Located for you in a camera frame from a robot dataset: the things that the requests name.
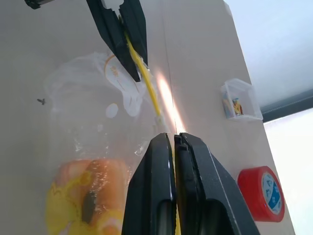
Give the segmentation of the glazed orange bread roll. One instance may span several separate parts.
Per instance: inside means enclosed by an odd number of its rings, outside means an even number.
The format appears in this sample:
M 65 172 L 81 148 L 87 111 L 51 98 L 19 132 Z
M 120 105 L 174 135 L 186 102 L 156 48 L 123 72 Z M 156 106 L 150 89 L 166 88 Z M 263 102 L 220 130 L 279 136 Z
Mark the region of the glazed orange bread roll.
M 113 159 L 74 160 L 60 167 L 56 185 L 65 186 L 85 172 L 90 173 L 91 181 L 70 192 L 82 207 L 82 219 L 89 223 L 109 210 L 123 212 L 129 179 L 125 163 Z

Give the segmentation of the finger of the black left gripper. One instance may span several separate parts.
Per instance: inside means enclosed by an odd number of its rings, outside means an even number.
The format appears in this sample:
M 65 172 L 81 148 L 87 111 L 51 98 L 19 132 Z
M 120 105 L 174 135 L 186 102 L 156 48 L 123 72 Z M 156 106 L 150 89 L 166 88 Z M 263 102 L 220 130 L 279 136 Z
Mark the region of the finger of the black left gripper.
M 119 12 L 133 48 L 147 65 L 146 20 L 140 0 L 124 0 L 120 5 Z
M 129 37 L 122 17 L 118 18 L 112 9 L 104 7 L 102 0 L 86 1 L 101 38 L 133 80 L 139 82 L 139 74 L 127 45 L 126 39 Z

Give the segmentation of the dark window frame post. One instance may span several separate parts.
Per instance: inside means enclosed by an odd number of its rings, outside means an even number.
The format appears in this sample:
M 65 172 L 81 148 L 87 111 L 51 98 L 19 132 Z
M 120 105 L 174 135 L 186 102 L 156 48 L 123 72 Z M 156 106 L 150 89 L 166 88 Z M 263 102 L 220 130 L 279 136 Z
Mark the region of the dark window frame post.
M 313 89 L 261 108 L 263 123 L 313 108 Z

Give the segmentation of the clear plastic box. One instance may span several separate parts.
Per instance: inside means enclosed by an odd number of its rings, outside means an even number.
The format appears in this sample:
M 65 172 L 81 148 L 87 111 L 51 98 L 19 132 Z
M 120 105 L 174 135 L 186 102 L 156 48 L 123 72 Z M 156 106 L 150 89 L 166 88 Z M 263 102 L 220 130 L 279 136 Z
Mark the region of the clear plastic box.
M 238 78 L 227 80 L 221 86 L 221 96 L 222 99 L 228 98 L 229 102 L 237 98 L 243 109 L 244 114 L 242 116 L 228 117 L 225 114 L 227 119 L 233 121 L 263 120 L 260 106 L 256 100 L 255 90 L 251 84 Z

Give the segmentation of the red tape roll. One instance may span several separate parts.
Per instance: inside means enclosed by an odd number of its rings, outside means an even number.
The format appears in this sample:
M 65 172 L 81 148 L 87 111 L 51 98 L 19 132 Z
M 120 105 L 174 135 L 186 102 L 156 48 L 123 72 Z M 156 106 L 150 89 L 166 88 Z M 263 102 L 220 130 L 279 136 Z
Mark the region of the red tape roll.
M 237 184 L 255 221 L 283 220 L 284 195 L 278 178 L 268 166 L 243 169 Z

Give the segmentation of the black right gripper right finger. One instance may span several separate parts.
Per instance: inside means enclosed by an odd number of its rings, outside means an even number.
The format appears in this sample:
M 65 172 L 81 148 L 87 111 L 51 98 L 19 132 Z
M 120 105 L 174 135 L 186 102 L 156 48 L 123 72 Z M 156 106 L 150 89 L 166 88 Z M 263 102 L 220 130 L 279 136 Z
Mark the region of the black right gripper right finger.
M 181 235 L 260 235 L 236 181 L 202 139 L 174 140 Z

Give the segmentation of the colourful small items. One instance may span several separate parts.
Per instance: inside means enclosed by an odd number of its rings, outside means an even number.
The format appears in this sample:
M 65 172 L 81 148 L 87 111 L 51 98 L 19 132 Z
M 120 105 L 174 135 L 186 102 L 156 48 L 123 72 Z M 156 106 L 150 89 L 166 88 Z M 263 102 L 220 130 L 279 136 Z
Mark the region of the colourful small items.
M 242 106 L 238 102 L 237 98 L 233 99 L 232 102 L 229 102 L 228 98 L 223 98 L 222 101 L 223 101 L 225 114 L 228 117 L 242 116 L 244 114 Z

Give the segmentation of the clear yellow-zip plastic bag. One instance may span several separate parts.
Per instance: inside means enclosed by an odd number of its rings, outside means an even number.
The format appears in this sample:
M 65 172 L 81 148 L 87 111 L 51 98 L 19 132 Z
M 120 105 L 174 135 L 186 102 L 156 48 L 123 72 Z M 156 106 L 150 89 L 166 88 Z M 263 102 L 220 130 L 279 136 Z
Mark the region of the clear yellow-zip plastic bag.
M 48 235 L 122 235 L 125 208 L 123 212 L 109 210 L 89 223 L 82 219 L 82 207 L 70 192 L 89 183 L 90 173 L 61 187 L 56 185 L 56 176 L 63 164 L 74 160 L 123 161 L 129 171 L 127 199 L 130 180 L 151 139 L 165 133 L 170 141 L 155 80 L 129 38 L 126 40 L 139 82 L 110 51 L 75 58 L 48 79 L 52 103 L 49 161 L 54 176 L 46 195 Z

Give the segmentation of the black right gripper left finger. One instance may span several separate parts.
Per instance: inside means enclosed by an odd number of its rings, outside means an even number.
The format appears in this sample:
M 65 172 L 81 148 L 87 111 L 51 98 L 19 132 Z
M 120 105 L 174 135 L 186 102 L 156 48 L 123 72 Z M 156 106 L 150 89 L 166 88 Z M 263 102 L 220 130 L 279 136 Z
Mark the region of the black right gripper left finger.
M 175 235 L 177 197 L 168 135 L 158 134 L 134 172 L 127 192 L 122 235 Z

